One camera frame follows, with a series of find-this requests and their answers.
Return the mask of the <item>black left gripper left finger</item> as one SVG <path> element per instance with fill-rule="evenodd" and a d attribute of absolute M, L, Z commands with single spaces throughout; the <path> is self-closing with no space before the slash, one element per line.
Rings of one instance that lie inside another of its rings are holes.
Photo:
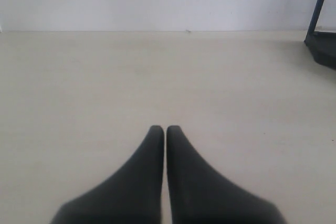
<path fill-rule="evenodd" d="M 111 177 L 65 203 L 51 223 L 161 223 L 164 131 L 153 125 Z"/>

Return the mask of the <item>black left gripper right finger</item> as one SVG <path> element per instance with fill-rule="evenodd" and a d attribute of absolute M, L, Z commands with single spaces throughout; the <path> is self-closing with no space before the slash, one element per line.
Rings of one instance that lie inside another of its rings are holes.
<path fill-rule="evenodd" d="M 177 125 L 166 131 L 166 167 L 173 223 L 286 223 L 274 204 L 211 167 Z"/>

